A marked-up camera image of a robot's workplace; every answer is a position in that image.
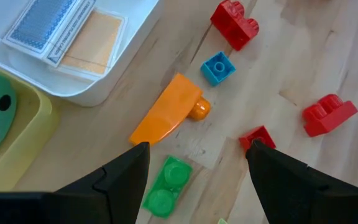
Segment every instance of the blue duplo brick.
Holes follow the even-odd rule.
[[[212,86],[216,86],[223,82],[223,80],[225,80],[229,75],[234,73],[236,68],[234,68],[234,65],[223,52],[219,52],[214,57],[211,57],[203,63],[201,71],[207,81]]]

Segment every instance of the blue patterned card back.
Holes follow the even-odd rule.
[[[77,0],[35,0],[10,38],[43,49]]]

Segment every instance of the red building block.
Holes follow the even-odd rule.
[[[303,126],[310,137],[326,134],[358,112],[351,101],[345,103],[335,94],[329,94],[302,112]]]
[[[263,144],[272,149],[276,148],[276,145],[274,144],[272,137],[270,137],[267,132],[265,126],[259,126],[239,137],[239,141],[241,146],[244,148],[244,152],[247,152],[247,150],[251,147],[252,141],[255,139],[261,141]]]
[[[211,17],[212,24],[235,50],[241,50],[259,32],[255,19],[244,18],[244,7],[238,1],[225,0]]]

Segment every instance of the green duplo brick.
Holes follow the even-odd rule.
[[[189,181],[191,171],[193,168],[186,162],[168,156],[146,196],[143,207],[157,217],[169,217],[175,209],[180,192]]]

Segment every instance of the yellow container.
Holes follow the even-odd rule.
[[[11,190],[50,139],[58,115],[50,100],[30,84],[0,68],[17,94],[12,126],[0,144],[0,191]]]

